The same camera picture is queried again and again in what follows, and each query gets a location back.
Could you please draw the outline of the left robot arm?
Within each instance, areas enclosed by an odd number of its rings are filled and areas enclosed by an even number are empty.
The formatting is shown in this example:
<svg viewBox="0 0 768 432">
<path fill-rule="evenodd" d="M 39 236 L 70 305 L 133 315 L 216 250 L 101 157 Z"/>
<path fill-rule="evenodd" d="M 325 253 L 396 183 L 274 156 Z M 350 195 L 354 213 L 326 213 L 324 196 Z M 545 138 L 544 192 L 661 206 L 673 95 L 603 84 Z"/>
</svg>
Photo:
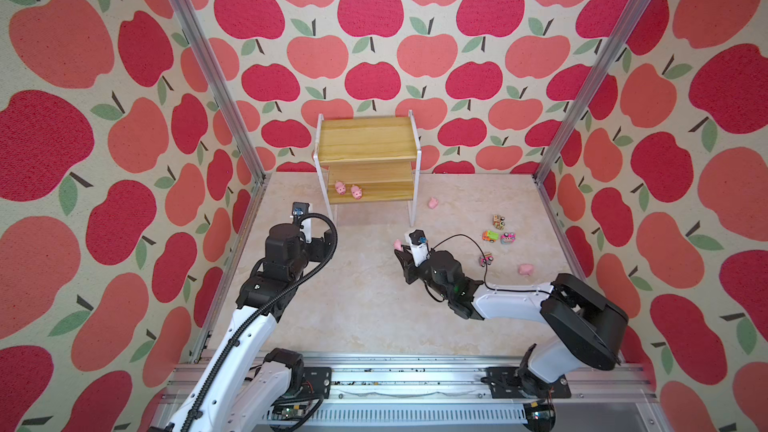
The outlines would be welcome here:
<svg viewBox="0 0 768 432">
<path fill-rule="evenodd" d="M 163 431 L 251 431 L 282 396 L 303 384 L 303 356 L 275 349 L 254 367 L 298 288 L 333 258 L 338 230 L 320 213 L 270 228 L 265 256 L 242 285 L 227 332 Z"/>
</svg>

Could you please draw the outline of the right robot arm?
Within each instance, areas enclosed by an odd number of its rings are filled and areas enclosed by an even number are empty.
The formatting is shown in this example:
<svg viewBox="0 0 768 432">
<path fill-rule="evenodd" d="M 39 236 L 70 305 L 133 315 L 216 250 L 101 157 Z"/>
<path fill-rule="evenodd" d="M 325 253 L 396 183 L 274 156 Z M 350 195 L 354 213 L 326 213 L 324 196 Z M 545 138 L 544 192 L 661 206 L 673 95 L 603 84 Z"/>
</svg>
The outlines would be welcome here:
<svg viewBox="0 0 768 432">
<path fill-rule="evenodd" d="M 544 397 L 582 366 L 611 371 L 620 363 L 628 315 L 571 274 L 529 289 L 502 289 L 466 276 L 454 256 L 424 244 L 394 250 L 407 284 L 422 282 L 465 320 L 520 319 L 548 325 L 554 336 L 528 348 L 511 384 L 525 397 Z"/>
</svg>

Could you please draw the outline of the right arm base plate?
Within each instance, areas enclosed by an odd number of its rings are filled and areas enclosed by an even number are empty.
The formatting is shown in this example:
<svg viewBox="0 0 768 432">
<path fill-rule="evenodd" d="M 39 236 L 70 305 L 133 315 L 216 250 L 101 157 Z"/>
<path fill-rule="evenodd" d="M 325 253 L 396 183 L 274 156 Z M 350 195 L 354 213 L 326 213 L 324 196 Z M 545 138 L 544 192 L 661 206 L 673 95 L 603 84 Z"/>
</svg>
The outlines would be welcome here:
<svg viewBox="0 0 768 432">
<path fill-rule="evenodd" d="M 489 387 L 494 399 L 568 399 L 572 397 L 564 376 L 554 383 L 545 383 L 518 367 L 488 367 L 481 382 Z"/>
</svg>

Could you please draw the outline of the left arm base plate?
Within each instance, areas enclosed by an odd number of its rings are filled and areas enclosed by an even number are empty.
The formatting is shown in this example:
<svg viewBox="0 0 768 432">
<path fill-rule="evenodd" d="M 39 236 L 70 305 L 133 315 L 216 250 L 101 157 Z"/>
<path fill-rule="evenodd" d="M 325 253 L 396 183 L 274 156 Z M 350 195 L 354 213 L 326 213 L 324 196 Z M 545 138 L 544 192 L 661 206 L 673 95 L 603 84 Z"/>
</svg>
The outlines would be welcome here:
<svg viewBox="0 0 768 432">
<path fill-rule="evenodd" d="M 332 382 L 331 367 L 305 367 L 303 375 L 296 387 L 291 386 L 289 391 L 281 396 L 269 409 L 272 418 L 278 416 L 288 418 L 294 413 L 289 409 L 304 410 L 316 404 L 318 400 L 326 400 L 330 396 Z"/>
</svg>

